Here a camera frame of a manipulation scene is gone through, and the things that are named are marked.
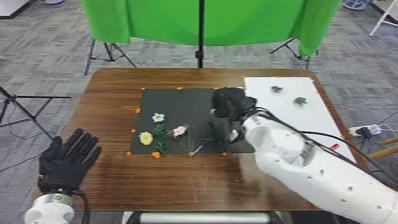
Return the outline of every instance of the white paper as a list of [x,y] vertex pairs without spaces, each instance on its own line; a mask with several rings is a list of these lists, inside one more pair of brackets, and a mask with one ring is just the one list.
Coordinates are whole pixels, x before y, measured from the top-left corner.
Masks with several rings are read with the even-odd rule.
[[[280,93],[271,92],[271,86],[282,87]],[[340,137],[337,125],[308,78],[246,77],[245,88],[246,96],[257,99],[257,106],[269,110],[278,119],[300,131],[323,132]],[[296,97],[307,99],[303,106],[292,103]],[[355,161],[344,143],[323,136],[310,135],[310,138],[328,147],[339,144],[337,152]]]

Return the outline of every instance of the tripod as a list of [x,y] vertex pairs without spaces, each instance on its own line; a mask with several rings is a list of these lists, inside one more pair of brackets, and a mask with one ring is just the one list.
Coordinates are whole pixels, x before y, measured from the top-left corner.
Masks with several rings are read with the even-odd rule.
[[[40,132],[46,134],[47,138],[53,139],[53,137],[51,137],[46,129],[42,128],[42,126],[40,126],[40,124],[37,122],[37,116],[40,115],[40,112],[42,112],[42,110],[44,110],[44,108],[46,108],[51,100],[53,99],[70,99],[70,97],[67,97],[67,96],[15,96],[15,95],[10,95],[8,94],[8,92],[5,91],[5,89],[1,87],[0,87],[0,94],[5,96],[3,108],[1,108],[1,112],[0,112],[0,128],[10,126],[14,124],[21,124],[21,123],[31,121],[33,124],[35,124],[35,126],[37,126],[37,128],[40,129]],[[40,106],[35,114],[31,114],[28,112],[26,108],[22,107],[21,103],[15,100],[17,98],[19,99],[46,99],[46,102],[44,102],[44,104],[42,104],[42,106]],[[6,124],[1,124],[3,116],[5,116],[5,111],[6,111],[6,108],[8,108],[8,104],[10,103],[14,104],[14,107],[21,110],[26,118],[21,119],[21,120],[17,120],[17,121],[14,121],[14,122],[10,122],[10,123],[6,123]]]
[[292,42],[292,40],[294,40],[294,38],[289,38],[289,40],[284,42],[284,44],[277,47],[277,49],[269,52],[269,54],[273,54],[280,49],[282,49],[282,47],[285,47],[287,48],[287,50],[289,50],[289,52],[291,52],[291,54],[292,54],[292,56],[294,56],[294,58],[300,60],[300,61],[305,61],[305,69],[308,69],[308,63],[310,63],[310,56],[307,56],[307,58],[305,58],[305,56],[301,56],[301,55],[298,55],[296,53],[294,53],[294,51],[292,51],[292,49],[291,49],[291,47],[289,47],[289,43]]
[[[95,48],[95,40],[92,39],[90,41],[90,51],[88,51],[88,59],[86,59],[86,65],[85,65],[85,72],[83,72],[83,75],[86,76],[88,75],[88,69],[90,69],[90,61],[92,60],[101,60],[101,61],[106,61],[106,62],[115,62],[118,58],[125,58],[127,60],[127,63],[131,64],[131,66],[136,68],[136,65],[133,64],[133,61],[118,47],[118,45],[115,43],[102,43],[102,47],[104,47],[104,54],[108,56],[108,58],[99,58],[99,55],[97,57],[92,56],[92,53],[93,53],[93,48]],[[118,51],[120,53],[120,56],[118,57],[113,57],[113,53],[111,53],[111,48]]]

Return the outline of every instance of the white flower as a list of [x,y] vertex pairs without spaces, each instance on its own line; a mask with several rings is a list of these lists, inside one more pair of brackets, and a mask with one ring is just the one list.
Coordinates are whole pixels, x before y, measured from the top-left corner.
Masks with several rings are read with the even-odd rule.
[[173,138],[184,134],[186,132],[186,128],[188,128],[188,125],[184,126],[179,126],[173,130],[172,130],[172,133],[173,133]]
[[165,120],[165,115],[154,113],[154,115],[152,115],[152,122],[157,123],[157,122],[161,122],[163,120]]

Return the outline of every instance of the light stand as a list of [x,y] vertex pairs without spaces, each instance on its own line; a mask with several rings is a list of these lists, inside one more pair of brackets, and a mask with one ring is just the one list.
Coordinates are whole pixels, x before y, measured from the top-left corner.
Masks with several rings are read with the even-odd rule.
[[204,14],[205,14],[205,0],[198,0],[198,49],[195,51],[197,68],[202,68],[204,59]]
[[269,52],[269,54],[273,54],[280,49],[282,49],[282,47],[285,47],[287,48],[287,50],[289,50],[289,52],[291,52],[291,54],[292,54],[292,56],[294,56],[294,58],[300,60],[300,61],[305,61],[305,69],[308,69],[308,63],[310,63],[310,56],[301,56],[301,55],[298,55],[296,53],[294,53],[294,51],[292,51],[292,49],[291,49],[291,47],[289,47],[289,43],[292,42],[292,40],[294,40],[294,38],[291,38],[285,42],[284,42],[284,44],[277,47],[277,49]]
[[[8,94],[8,92],[5,91],[5,89],[1,87],[0,87],[0,94],[5,97],[5,100],[3,100],[3,108],[1,108],[1,112],[0,112],[0,128],[10,126],[14,124],[21,124],[21,123],[31,121],[33,124],[35,124],[35,126],[37,126],[37,128],[40,129],[40,132],[44,133],[44,135],[47,136],[47,138],[53,139],[53,137],[51,137],[46,129],[42,128],[42,126],[40,126],[40,124],[37,122],[37,116],[40,115],[40,112],[42,112],[42,110],[44,110],[44,108],[46,108],[51,100],[53,99],[70,99],[70,97],[67,97],[67,96],[15,96],[15,95],[10,95]],[[17,98],[19,99],[46,99],[46,102],[44,102],[44,104],[42,104],[42,106],[40,106],[35,114],[31,114],[28,112],[26,108],[22,107],[21,103],[15,100]],[[5,111],[6,111],[6,107],[8,107],[8,104],[10,103],[14,104],[14,107],[21,110],[26,118],[21,119],[21,120],[17,120],[17,121],[14,121],[14,122],[10,122],[10,123],[6,123],[6,124],[1,124],[3,116],[5,116]]]
[[[95,40],[92,39],[92,42],[90,42],[90,51],[88,51],[88,60],[86,60],[86,65],[85,65],[85,76],[88,75],[88,69],[90,69],[90,61],[92,60],[101,60],[101,61],[106,61],[106,62],[115,62],[118,58],[125,58],[127,60],[127,63],[131,64],[131,66],[136,68],[136,65],[133,64],[133,61],[124,53],[124,51],[120,50],[120,47],[115,43],[102,43],[102,47],[104,47],[104,54],[108,56],[108,58],[99,58],[99,57],[93,57],[92,56],[92,53],[93,53],[93,48],[95,48]],[[111,53],[111,48],[118,51],[120,53],[120,56],[118,57],[113,57],[113,53]]]

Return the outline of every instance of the white wall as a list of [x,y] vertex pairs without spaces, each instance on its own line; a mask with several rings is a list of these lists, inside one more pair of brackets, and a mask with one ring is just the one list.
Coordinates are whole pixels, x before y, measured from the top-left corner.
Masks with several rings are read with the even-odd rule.
[[0,0],[0,16],[8,16],[28,0]]

